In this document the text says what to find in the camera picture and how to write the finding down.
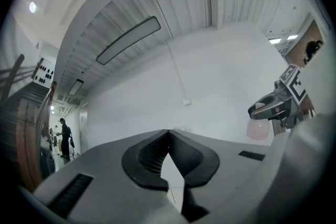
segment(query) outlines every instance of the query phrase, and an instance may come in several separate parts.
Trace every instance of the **hallway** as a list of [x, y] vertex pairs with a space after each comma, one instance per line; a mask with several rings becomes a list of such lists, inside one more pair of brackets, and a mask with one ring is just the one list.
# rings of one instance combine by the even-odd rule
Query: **hallway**
[[75, 154], [74, 157], [71, 155], [69, 159], [66, 159], [66, 158], [61, 158], [60, 155], [58, 155], [54, 151], [52, 154], [53, 154], [52, 156], [55, 161], [55, 173], [58, 172], [61, 168], [63, 168], [65, 165], [73, 161], [75, 158], [79, 157], [78, 154]]

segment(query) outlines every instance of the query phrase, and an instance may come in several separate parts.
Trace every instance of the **wall sign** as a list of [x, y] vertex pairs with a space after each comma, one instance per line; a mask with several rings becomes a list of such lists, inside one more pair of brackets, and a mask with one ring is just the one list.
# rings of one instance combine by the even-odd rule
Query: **wall sign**
[[34, 82], [43, 87], [50, 88], [54, 77], [55, 65], [44, 59], [40, 68], [37, 70]]
[[306, 90], [299, 80], [299, 74], [300, 67], [296, 65], [289, 65], [279, 78], [290, 91], [297, 105], [299, 105], [307, 95]]

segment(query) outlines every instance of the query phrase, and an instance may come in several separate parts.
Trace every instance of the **white ceiling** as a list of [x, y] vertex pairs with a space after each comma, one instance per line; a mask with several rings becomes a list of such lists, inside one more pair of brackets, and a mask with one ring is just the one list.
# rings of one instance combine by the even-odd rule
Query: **white ceiling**
[[[87, 23], [81, 29], [77, 26], [78, 34], [73, 34], [75, 31], [71, 32], [72, 44], [62, 44], [67, 46], [68, 53], [62, 54], [63, 68], [58, 69], [60, 80], [57, 91], [60, 94], [68, 93], [75, 80], [80, 78], [85, 83], [78, 91], [77, 97], [84, 98], [88, 91], [106, 76], [149, 49], [162, 44], [160, 39], [168, 40], [200, 28], [221, 28], [227, 23], [248, 20], [267, 38], [281, 37], [282, 41], [276, 44], [276, 48], [284, 55], [297, 41], [287, 42], [287, 37], [303, 35], [312, 22], [312, 17], [301, 0], [104, 1], [107, 4], [97, 10], [95, 15], [89, 18], [86, 16]], [[58, 29], [56, 32], [63, 35], [61, 41], [55, 39], [59, 45], [68, 40], [66, 33], [70, 31], [71, 23], [75, 21], [73, 18], [81, 9], [81, 3], [85, 2], [88, 3], [89, 0], [41, 0], [37, 3], [41, 10], [38, 17], [42, 17], [42, 20], [50, 17]], [[96, 62], [97, 55], [106, 46], [131, 27], [153, 15], [158, 18], [162, 27], [155, 33], [158, 39], [146, 37], [105, 66]]]

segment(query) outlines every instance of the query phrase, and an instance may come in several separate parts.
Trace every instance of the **floor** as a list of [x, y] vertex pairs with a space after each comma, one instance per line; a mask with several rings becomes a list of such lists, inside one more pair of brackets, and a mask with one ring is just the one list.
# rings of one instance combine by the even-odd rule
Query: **floor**
[[70, 163], [71, 161], [73, 161], [75, 158], [77, 158], [79, 155], [75, 154], [74, 156], [70, 156], [70, 159], [66, 159], [66, 158], [61, 158], [60, 155], [58, 155], [59, 153], [57, 152], [57, 150], [55, 150], [55, 148], [52, 149], [52, 156], [54, 158], [55, 161], [55, 171], [57, 172], [58, 170], [60, 170], [63, 166], [67, 165], [68, 163]]

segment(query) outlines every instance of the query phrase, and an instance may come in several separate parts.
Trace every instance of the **doorway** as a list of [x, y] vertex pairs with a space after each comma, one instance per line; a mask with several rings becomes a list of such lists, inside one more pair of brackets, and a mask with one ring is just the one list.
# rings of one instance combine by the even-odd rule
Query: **doorway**
[[79, 115], [79, 140], [81, 154], [89, 149], [88, 143], [88, 103], [85, 103], [80, 109]]

